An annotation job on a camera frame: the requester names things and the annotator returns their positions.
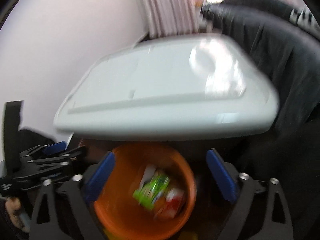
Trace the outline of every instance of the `black strap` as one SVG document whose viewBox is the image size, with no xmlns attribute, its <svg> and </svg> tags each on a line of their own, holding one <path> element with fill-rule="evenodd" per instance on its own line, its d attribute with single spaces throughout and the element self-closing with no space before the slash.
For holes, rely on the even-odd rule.
<svg viewBox="0 0 320 240">
<path fill-rule="evenodd" d="M 3 145 L 7 174 L 12 175 L 19 170 L 19 137 L 20 109 L 22 101 L 7 102 L 4 110 Z"/>
</svg>

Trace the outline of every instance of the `blue gripper pad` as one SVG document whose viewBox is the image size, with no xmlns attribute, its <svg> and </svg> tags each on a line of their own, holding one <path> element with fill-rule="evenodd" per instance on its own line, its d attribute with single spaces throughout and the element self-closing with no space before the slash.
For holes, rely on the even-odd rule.
<svg viewBox="0 0 320 240">
<path fill-rule="evenodd" d="M 238 198 L 238 187 L 225 168 L 224 161 L 220 155 L 214 149 L 209 150 L 207 151 L 206 161 L 223 198 L 231 203 L 235 203 Z"/>
<path fill-rule="evenodd" d="M 46 148 L 42 150 L 44 155 L 51 155 L 55 154 L 58 152 L 62 152 L 67 148 L 67 143 L 66 142 L 59 142 L 55 144 L 48 145 Z"/>
<path fill-rule="evenodd" d="M 104 159 L 98 164 L 96 171 L 84 185 L 84 201 L 89 204 L 98 199 L 105 183 L 109 179 L 111 172 L 116 164 L 115 155 L 110 152 L 104 157 Z"/>
</svg>

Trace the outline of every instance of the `yellow object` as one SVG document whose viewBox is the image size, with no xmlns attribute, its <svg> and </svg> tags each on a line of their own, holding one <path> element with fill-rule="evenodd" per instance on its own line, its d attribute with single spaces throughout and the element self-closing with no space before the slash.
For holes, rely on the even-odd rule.
<svg viewBox="0 0 320 240">
<path fill-rule="evenodd" d="M 198 240 L 198 235 L 195 232 L 181 232 L 178 240 Z"/>
<path fill-rule="evenodd" d="M 106 234 L 106 236 L 109 238 L 109 240 L 124 240 L 124 239 L 120 239 L 120 238 L 115 237 L 110 232 L 108 232 L 106 229 L 103 229 L 103 231 Z"/>
<path fill-rule="evenodd" d="M 195 2 L 196 7 L 201 7 L 203 5 L 203 1 Z"/>
</svg>

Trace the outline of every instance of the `storage container lid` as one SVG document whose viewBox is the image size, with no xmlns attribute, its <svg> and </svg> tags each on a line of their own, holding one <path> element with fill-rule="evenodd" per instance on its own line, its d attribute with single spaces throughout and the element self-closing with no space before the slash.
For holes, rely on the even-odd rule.
<svg viewBox="0 0 320 240">
<path fill-rule="evenodd" d="M 116 140 L 215 138 L 265 131 L 276 112 L 275 90 L 235 42 L 188 35 L 103 58 L 67 96 L 54 124 Z"/>
</svg>

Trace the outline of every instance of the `white wall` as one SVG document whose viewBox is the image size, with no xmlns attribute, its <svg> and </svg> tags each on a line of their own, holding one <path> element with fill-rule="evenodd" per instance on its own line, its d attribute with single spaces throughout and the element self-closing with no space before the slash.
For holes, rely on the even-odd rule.
<svg viewBox="0 0 320 240">
<path fill-rule="evenodd" d="M 52 125 L 67 93 L 90 65 L 133 45 L 146 26 L 136 0 L 20 0 L 0 30 L 0 108 L 24 100 L 21 127 L 67 139 Z M 2 122 L 0 131 L 1 161 Z"/>
</svg>

